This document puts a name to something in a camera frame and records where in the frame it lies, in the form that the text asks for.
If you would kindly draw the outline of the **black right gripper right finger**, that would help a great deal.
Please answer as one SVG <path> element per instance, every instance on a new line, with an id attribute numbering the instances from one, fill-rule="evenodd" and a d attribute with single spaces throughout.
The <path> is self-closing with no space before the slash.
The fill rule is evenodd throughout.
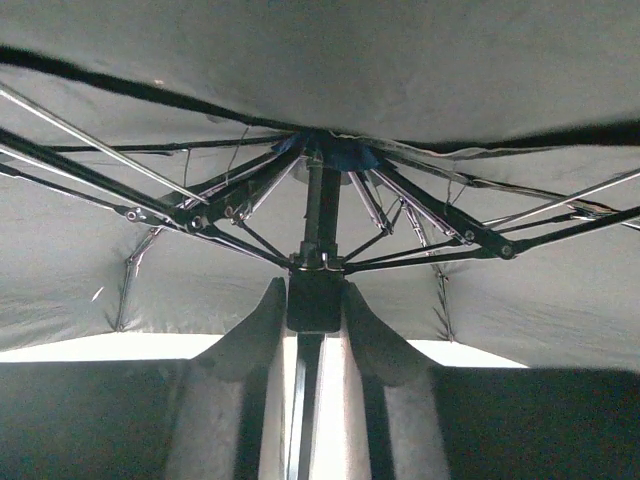
<path id="1" fill-rule="evenodd" d="M 374 479 L 448 479 L 435 395 L 440 368 L 383 322 L 351 282 L 342 312 L 360 376 L 368 464 Z"/>

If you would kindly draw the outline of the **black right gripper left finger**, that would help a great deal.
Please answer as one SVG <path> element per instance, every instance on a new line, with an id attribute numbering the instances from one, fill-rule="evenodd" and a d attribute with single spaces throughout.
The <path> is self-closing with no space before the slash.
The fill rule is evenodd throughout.
<path id="1" fill-rule="evenodd" d="M 167 479 L 285 476 L 285 282 L 190 360 L 165 464 Z"/>

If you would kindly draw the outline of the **beige folding umbrella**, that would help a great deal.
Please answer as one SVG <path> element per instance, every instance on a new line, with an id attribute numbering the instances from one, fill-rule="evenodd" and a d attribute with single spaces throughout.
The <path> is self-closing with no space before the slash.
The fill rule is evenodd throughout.
<path id="1" fill-rule="evenodd" d="M 274 278 L 282 479 L 374 479 L 346 282 L 448 479 L 637 478 L 638 3 L 3 2 L 2 350 L 216 343 Z M 4 363 L 2 477 L 167 479 L 196 356 Z"/>

